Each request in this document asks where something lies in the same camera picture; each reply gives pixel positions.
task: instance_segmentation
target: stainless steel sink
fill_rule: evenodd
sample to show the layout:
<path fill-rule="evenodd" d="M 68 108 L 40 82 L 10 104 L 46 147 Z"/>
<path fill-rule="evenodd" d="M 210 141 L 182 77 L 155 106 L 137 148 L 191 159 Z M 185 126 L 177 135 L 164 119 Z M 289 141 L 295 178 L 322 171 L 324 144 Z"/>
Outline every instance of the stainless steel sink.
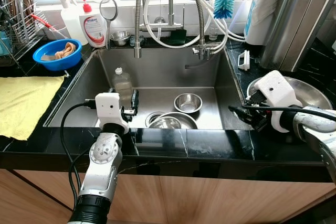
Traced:
<path fill-rule="evenodd" d="M 134 58 L 133 49 L 97 50 L 45 126 L 60 126 L 68 108 L 107 92 L 115 68 L 122 67 L 131 75 L 134 88 L 139 90 L 139 112 L 130 127 L 145 127 L 149 114 L 175 111 L 173 102 L 177 95 L 195 93 L 203 100 L 201 110 L 192 115 L 199 129 L 250 129 L 227 108 L 241 103 L 229 64 L 224 52 L 209 61 L 200 61 L 190 48 L 143 49 L 141 59 Z M 77 108 L 69 114 L 65 126 L 95 127 L 97 120 L 95 110 Z"/>

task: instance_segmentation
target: dish soap bottle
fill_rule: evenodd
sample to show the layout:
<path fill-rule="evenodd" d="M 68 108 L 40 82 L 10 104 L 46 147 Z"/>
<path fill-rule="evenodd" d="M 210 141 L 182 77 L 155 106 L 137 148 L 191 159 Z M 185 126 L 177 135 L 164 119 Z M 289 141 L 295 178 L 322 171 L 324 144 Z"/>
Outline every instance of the dish soap bottle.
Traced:
<path fill-rule="evenodd" d="M 120 103 L 128 108 L 131 106 L 131 97 L 133 92 L 131 77 L 128 73 L 122 71 L 122 68 L 115 69 L 115 75 L 112 78 L 113 86 L 120 95 Z"/>
<path fill-rule="evenodd" d="M 105 20 L 98 9 L 92 10 L 86 0 L 83 1 L 84 14 L 79 16 L 81 29 L 92 47 L 103 47 L 106 40 Z"/>
<path fill-rule="evenodd" d="M 76 6 L 76 1 L 71 1 L 73 2 L 73 5 L 71 5 L 70 0 L 61 0 L 63 6 L 63 10 L 61 11 L 61 17 L 64 21 L 65 26 L 68 29 L 70 37 L 72 39 L 79 40 L 82 45 L 86 45 L 88 41 L 85 39 L 79 22 L 80 10 Z"/>

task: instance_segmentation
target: blue bowl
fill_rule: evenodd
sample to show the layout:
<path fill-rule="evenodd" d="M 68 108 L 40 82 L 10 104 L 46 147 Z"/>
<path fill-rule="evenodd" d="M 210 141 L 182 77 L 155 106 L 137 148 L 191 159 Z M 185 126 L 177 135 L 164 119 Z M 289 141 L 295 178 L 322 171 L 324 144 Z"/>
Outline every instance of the blue bowl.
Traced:
<path fill-rule="evenodd" d="M 52 60 L 52 61 L 41 60 L 41 57 L 43 55 L 55 55 L 56 52 L 62 51 L 65 48 L 67 42 L 71 42 L 76 46 L 76 50 L 72 54 L 59 60 Z M 37 63 L 40 63 L 43 66 L 45 66 L 46 69 L 48 70 L 51 71 L 66 70 L 68 68 L 73 67 L 80 61 L 82 57 L 82 54 L 80 53 L 81 50 L 82 50 L 82 44 L 80 43 L 80 41 L 76 39 L 60 39 L 45 44 L 44 46 L 41 46 L 34 52 L 33 59 Z"/>

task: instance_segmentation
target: cabinet door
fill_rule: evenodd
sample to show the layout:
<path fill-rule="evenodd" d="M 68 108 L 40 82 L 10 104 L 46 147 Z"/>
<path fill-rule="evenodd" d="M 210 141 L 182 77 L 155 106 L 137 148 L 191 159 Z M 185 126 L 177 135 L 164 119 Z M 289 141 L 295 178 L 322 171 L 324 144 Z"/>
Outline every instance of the cabinet door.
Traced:
<path fill-rule="evenodd" d="M 160 181 L 169 224 L 279 222 L 335 189 L 333 183 L 167 176 Z"/>
<path fill-rule="evenodd" d="M 68 173 L 35 170 L 16 172 L 69 208 L 73 208 Z M 120 174 L 108 219 L 167 223 L 159 176 Z"/>
<path fill-rule="evenodd" d="M 71 211 L 7 170 L 0 169 L 0 219 L 5 224 L 67 223 Z"/>

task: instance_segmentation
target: sink drain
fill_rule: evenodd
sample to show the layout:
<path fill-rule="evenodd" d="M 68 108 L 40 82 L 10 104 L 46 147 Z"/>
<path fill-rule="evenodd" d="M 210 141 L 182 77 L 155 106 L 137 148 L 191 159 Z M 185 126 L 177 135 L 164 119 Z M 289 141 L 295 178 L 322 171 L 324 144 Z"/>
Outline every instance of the sink drain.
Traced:
<path fill-rule="evenodd" d="M 163 115 L 163 114 L 164 114 L 164 112 L 160 112 L 160 111 L 150 113 L 146 117 L 146 121 L 145 121 L 146 127 L 148 127 L 152 122 L 154 122 L 155 119 L 157 119 L 160 115 Z"/>

